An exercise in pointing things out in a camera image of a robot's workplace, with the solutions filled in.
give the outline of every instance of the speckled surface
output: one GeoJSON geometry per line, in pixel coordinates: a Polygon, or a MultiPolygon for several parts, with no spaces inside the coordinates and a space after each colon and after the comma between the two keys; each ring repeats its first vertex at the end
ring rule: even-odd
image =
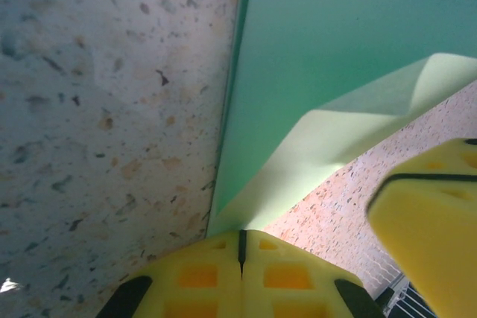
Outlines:
{"type": "Polygon", "coordinates": [[[337,171],[265,231],[355,273],[375,296],[399,271],[365,219],[367,201],[396,164],[457,137],[477,138],[477,81],[337,171]]]}
{"type": "Polygon", "coordinates": [[[93,317],[203,237],[237,0],[0,0],[2,317],[93,317]]]}

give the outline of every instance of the light green paper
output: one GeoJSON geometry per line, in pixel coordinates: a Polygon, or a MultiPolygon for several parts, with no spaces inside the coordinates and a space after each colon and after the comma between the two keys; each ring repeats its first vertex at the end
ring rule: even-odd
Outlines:
{"type": "Polygon", "coordinates": [[[464,61],[463,79],[421,80],[425,60],[375,79],[438,52],[474,57],[476,24],[476,0],[249,0],[209,235],[262,228],[471,82],[475,69],[456,58],[446,64],[464,61]],[[417,88],[433,97],[415,97],[417,88]]]}

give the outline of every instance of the speckled countertop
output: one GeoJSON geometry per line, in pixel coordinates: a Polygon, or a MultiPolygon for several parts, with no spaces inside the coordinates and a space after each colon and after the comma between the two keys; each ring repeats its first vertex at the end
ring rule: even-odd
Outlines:
{"type": "Polygon", "coordinates": [[[93,317],[202,238],[237,0],[0,0],[2,317],[93,317]]]}

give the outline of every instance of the paper sheet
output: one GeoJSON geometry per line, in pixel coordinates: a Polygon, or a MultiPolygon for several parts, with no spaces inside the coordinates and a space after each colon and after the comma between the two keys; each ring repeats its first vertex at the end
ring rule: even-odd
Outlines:
{"type": "Polygon", "coordinates": [[[477,55],[474,4],[248,0],[208,234],[262,228],[477,77],[441,55],[419,76],[477,55]]]}

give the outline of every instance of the pink speckled surface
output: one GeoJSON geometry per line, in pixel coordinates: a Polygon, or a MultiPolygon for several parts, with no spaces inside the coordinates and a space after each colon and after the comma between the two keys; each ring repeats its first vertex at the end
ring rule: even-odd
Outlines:
{"type": "Polygon", "coordinates": [[[379,294],[398,268],[364,210],[397,163],[456,137],[477,137],[477,81],[335,172],[264,231],[355,273],[379,294]]]}

